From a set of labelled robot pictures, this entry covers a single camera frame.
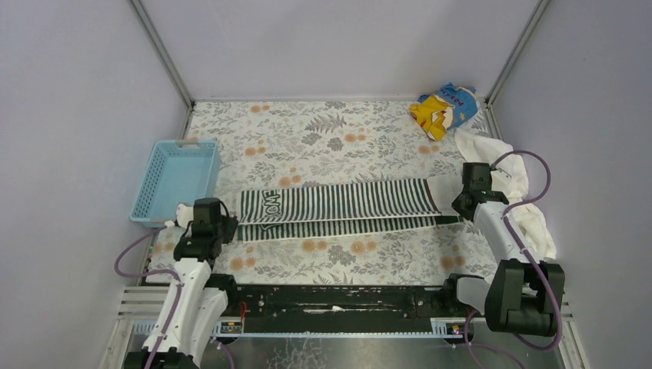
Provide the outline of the green white striped towel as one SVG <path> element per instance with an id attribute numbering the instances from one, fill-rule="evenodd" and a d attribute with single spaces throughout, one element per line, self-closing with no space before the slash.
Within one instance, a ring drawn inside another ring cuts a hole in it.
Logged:
<path id="1" fill-rule="evenodd" d="M 463 220 L 436 205 L 425 178 L 243 191 L 239 205 L 243 242 L 384 233 Z"/>

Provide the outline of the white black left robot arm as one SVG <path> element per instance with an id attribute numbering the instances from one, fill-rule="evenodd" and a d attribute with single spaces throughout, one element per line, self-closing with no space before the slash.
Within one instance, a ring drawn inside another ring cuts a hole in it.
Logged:
<path id="1" fill-rule="evenodd" d="M 124 368 L 198 368 L 211 331 L 238 297 L 235 277 L 213 271 L 238 227 L 222 200 L 180 204 L 175 219 L 163 227 L 184 230 L 173 250 L 175 262 L 146 274 L 168 274 L 171 283 L 155 326 L 140 350 L 126 354 Z"/>

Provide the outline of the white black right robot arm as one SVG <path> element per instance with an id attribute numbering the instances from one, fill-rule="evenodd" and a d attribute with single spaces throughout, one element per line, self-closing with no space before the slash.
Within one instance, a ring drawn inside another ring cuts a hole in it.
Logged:
<path id="1" fill-rule="evenodd" d="M 488 163 L 463 165 L 462 190 L 453 209 L 481 232 L 497 261 L 491 281 L 451 274 L 444 286 L 485 317 L 492 331 L 553 337 L 561 325 L 565 273 L 525 243 L 507 197 L 492 188 Z"/>

